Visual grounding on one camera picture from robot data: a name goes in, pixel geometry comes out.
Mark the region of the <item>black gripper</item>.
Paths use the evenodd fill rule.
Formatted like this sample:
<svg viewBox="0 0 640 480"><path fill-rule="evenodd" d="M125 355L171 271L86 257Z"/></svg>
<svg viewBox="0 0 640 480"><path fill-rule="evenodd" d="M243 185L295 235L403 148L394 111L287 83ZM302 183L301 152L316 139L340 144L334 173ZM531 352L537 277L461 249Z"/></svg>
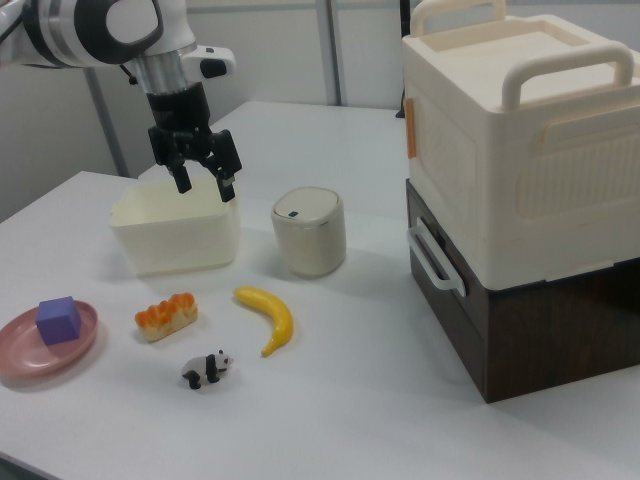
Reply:
<svg viewBox="0 0 640 480"><path fill-rule="evenodd" d="M235 175L242 163L229 130L210 133L210 110L203 85L147 94L146 98L155 120L148 129L155 163L168 170L178 192L184 194L192 188L184 158L201 159L199 163L216 179L221 201L233 200Z"/></svg>

